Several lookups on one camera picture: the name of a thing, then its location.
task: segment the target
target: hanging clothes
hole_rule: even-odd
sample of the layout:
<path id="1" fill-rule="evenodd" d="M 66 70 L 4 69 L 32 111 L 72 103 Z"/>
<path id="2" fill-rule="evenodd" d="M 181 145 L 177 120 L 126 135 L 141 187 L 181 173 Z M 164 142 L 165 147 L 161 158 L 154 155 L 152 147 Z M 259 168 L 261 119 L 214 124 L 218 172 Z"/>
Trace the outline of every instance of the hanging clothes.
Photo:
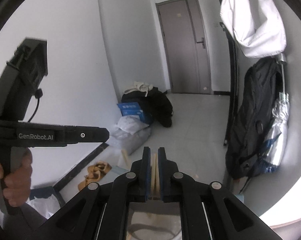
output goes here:
<path id="1" fill-rule="evenodd" d="M 223 0 L 221 18 L 244 55 L 251 58 L 274 56 L 286 48 L 286 33 L 273 0 L 258 0 L 261 26 L 256 30 L 249 0 Z"/>

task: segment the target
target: black backpack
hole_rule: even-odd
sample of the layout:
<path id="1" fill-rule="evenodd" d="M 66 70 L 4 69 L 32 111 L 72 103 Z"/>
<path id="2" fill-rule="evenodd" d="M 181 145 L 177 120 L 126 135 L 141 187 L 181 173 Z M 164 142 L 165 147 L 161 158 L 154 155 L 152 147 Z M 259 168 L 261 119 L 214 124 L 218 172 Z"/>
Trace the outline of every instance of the black backpack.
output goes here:
<path id="1" fill-rule="evenodd" d="M 263 173 L 258 155 L 272 121 L 272 108 L 281 91 L 281 72 L 276 59 L 260 59 L 245 75 L 243 103 L 234 120 L 226 168 L 233 179 Z"/>
<path id="2" fill-rule="evenodd" d="M 162 126 L 172 126 L 173 107 L 164 93 L 154 87 L 146 92 L 133 91 L 122 96 L 122 103 L 137 102 L 140 108 L 152 115 Z"/>

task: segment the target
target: white wall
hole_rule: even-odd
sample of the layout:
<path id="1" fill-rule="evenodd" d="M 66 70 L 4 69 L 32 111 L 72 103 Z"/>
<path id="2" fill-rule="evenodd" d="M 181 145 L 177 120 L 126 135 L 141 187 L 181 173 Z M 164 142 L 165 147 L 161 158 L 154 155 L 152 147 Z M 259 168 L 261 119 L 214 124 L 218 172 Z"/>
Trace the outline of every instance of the white wall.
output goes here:
<path id="1" fill-rule="evenodd" d="M 283 240 L 301 239 L 301 220 L 288 223 L 282 227 L 272 228 Z"/>
<path id="2" fill-rule="evenodd" d="M 257 215 L 264 214 L 261 218 L 268 225 L 301 218 L 301 21 L 283 0 L 274 2 L 287 35 L 286 80 L 291 105 L 288 144 L 280 170 L 253 178 L 244 193 L 245 204 Z M 241 91 L 243 77 L 255 61 L 239 55 Z"/>
<path id="3" fill-rule="evenodd" d="M 155 0 L 155 3 L 160 3 L 168 0 Z M 219 25 L 221 21 L 219 16 L 220 3 L 219 0 L 198 0 L 201 8 L 201 13 L 204 20 L 206 38 L 208 43 L 208 53 L 211 68 L 212 90 L 213 91 L 230 91 L 230 58 L 229 48 L 225 32 Z M 161 29 L 157 12 L 154 12 L 156 21 L 157 34 L 160 36 L 161 56 L 165 55 L 164 45 L 161 37 Z M 168 72 L 165 72 L 165 80 L 169 80 Z"/>
<path id="4" fill-rule="evenodd" d="M 99 7 L 118 99 L 133 81 L 147 82 L 165 91 L 150 0 L 99 0 Z"/>
<path id="5" fill-rule="evenodd" d="M 0 74 L 25 37 L 48 41 L 48 76 L 33 122 L 111 127 L 120 112 L 108 68 L 98 0 L 26 0 L 0 32 Z M 32 100 L 25 119 L 36 106 Z M 98 144 L 33 148 L 32 186 L 54 183 Z"/>

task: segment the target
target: blue box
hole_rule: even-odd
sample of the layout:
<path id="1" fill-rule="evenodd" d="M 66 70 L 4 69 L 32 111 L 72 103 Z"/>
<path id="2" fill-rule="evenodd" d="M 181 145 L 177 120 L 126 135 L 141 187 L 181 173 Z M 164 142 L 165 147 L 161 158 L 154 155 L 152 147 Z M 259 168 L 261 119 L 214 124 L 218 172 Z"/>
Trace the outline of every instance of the blue box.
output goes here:
<path id="1" fill-rule="evenodd" d="M 117 104 L 117 106 L 120 108 L 120 111 L 122 112 L 122 116 L 138 115 L 139 120 L 141 120 L 141 122 L 146 124 L 153 123 L 153 117 L 150 114 L 143 112 L 143 110 L 140 108 L 137 102 L 121 103 L 121 104 Z"/>

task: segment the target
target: tiled floor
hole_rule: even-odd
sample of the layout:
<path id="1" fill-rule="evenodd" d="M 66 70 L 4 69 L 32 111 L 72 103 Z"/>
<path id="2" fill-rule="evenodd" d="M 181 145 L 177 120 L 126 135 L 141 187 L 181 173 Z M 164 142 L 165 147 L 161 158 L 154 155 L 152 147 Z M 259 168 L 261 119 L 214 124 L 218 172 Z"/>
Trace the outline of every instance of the tiled floor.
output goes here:
<path id="1" fill-rule="evenodd" d="M 154 123 L 152 135 L 130 156 L 131 162 L 141 159 L 144 146 L 150 147 L 152 152 L 165 147 L 167 158 L 175 161 L 181 172 L 199 182 L 222 182 L 226 153 L 223 142 L 229 97 L 168 94 L 168 98 L 174 109 L 172 127 L 164 128 L 159 123 Z M 111 165 L 116 165 L 118 160 L 118 166 L 130 169 L 125 166 L 120 152 L 113 147 L 108 147 L 96 160 L 104 160 Z M 78 192 L 77 184 L 84 179 L 86 173 L 84 169 L 61 191 L 65 201 Z"/>

